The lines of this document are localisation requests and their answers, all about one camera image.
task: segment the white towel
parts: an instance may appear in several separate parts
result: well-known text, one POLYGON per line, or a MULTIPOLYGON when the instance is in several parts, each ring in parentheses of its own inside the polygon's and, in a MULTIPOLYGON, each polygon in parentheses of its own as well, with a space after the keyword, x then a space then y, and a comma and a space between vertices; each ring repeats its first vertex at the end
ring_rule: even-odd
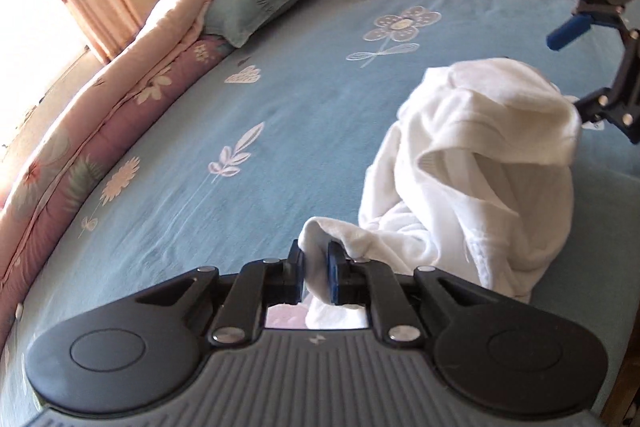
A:
POLYGON ((571 228, 569 166, 580 117, 540 73, 508 58, 431 68, 367 169, 359 227, 327 217, 300 233, 310 328, 361 327, 328 306, 326 246, 411 274, 437 266, 528 301, 571 228))

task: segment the bolt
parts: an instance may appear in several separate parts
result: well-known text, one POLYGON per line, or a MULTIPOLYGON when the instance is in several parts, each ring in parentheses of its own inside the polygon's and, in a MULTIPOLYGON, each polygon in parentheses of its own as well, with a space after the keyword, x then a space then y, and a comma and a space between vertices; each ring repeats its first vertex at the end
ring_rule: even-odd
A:
POLYGON ((420 330, 413 326, 401 324, 389 330, 389 338, 396 342, 412 342, 420 338, 420 330))
POLYGON ((233 326, 218 328, 213 333, 213 339, 220 344, 237 344, 244 341, 244 331, 233 326))

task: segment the blue bedsheet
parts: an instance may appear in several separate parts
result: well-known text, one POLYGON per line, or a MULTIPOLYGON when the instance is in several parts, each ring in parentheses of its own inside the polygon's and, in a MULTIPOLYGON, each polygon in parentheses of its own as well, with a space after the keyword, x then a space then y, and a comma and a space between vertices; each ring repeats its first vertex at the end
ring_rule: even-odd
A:
MULTIPOLYGON (((196 266, 225 273, 282 257, 310 216, 356 222, 365 169, 426 68, 510 57, 565 94, 609 84, 622 56, 615 31, 597 28, 561 53, 545 46, 574 5, 303 0, 262 29, 191 87, 83 205, 6 344, 0 425, 36 414, 24 352, 60 320, 196 266)), ((640 295, 638 149, 613 128, 586 130, 574 173, 574 231, 533 304, 606 344, 599 411, 640 295)))

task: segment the window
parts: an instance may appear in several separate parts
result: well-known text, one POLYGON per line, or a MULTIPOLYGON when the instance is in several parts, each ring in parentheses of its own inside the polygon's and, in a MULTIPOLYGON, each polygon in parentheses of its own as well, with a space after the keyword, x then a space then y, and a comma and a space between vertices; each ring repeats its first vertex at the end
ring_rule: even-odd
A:
POLYGON ((0 144, 85 45, 61 0, 0 0, 0 144))

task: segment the pink fabric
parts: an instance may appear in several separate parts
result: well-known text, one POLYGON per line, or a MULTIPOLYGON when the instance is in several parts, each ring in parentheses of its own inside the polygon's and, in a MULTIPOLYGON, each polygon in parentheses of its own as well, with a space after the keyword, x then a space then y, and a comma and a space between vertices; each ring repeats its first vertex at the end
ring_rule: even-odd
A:
POLYGON ((136 41, 82 88, 23 167, 0 212, 0 345, 17 304, 94 188, 87 187, 70 210, 70 169, 88 159, 110 169, 230 51, 223 39, 198 40, 209 2, 161 0, 136 41), (148 96, 140 103, 154 86, 162 91, 160 100, 148 96))

